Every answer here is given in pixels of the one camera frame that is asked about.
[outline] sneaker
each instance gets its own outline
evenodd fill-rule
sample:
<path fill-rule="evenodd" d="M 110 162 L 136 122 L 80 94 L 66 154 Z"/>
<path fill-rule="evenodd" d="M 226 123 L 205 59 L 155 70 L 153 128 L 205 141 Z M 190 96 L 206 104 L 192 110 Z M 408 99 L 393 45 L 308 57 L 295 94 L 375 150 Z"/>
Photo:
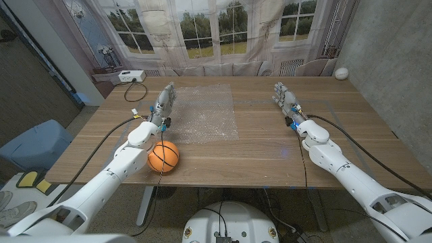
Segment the sneaker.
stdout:
<path fill-rule="evenodd" d="M 12 192 L 4 191 L 0 192 L 0 211 L 2 211 L 9 201 L 12 199 Z"/>
<path fill-rule="evenodd" d="M 36 209 L 36 202 L 25 202 L 19 206 L 12 209 L 3 210 L 0 212 L 0 227 L 9 227 L 21 219 L 32 214 Z"/>

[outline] robotic arm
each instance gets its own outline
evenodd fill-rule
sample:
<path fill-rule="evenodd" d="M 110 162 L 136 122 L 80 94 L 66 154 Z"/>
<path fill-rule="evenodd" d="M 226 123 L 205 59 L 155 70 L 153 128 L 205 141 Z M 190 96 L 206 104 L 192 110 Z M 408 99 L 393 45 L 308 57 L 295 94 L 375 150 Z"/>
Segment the robotic arm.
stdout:
<path fill-rule="evenodd" d="M 83 234 L 94 216 L 130 175 L 144 167 L 148 154 L 153 150 L 151 135 L 165 131 L 169 126 L 168 115 L 176 99 L 174 84 L 171 82 L 160 93 L 151 108 L 149 121 L 142 122 L 128 135 L 128 141 L 114 154 L 106 168 L 84 185 L 71 198 L 52 207 L 39 210 L 8 231 L 10 236 L 68 236 Z"/>
<path fill-rule="evenodd" d="M 325 169 L 344 186 L 366 213 L 398 232 L 401 237 L 372 221 L 387 242 L 404 242 L 432 230 L 432 202 L 426 198 L 384 188 L 352 164 L 341 148 L 329 139 L 329 132 L 303 114 L 292 92 L 282 83 L 275 85 L 273 100 L 286 115 L 287 126 L 304 137 L 303 147 L 315 165 Z"/>

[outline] white ball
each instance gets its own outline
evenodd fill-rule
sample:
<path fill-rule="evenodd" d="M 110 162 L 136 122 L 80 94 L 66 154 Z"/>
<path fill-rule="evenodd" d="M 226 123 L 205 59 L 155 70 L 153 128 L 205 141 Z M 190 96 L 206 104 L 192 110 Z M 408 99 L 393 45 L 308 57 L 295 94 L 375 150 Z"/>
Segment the white ball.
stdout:
<path fill-rule="evenodd" d="M 344 80 L 348 77 L 348 70 L 344 67 L 335 71 L 335 78 L 338 80 Z"/>

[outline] bubble wrap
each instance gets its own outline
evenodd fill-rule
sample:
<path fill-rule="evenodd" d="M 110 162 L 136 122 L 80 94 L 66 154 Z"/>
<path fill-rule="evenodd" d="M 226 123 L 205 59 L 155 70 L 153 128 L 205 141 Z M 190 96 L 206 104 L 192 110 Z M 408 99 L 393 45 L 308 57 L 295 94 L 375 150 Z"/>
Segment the bubble wrap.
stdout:
<path fill-rule="evenodd" d="M 231 86 L 211 85 L 176 89 L 164 137 L 175 144 L 238 140 Z"/>

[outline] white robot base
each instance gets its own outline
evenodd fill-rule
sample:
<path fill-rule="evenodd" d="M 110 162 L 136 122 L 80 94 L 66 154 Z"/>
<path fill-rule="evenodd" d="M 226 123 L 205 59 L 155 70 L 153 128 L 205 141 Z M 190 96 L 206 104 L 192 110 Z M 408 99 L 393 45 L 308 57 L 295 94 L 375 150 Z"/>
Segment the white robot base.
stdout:
<path fill-rule="evenodd" d="M 216 202 L 206 208 L 198 211 L 187 222 L 182 236 L 183 243 L 279 242 L 275 224 L 266 214 L 246 203 L 224 201 Z M 225 219 L 225 223 L 222 218 L 220 219 L 220 227 L 220 216 L 217 214 L 219 209 Z"/>

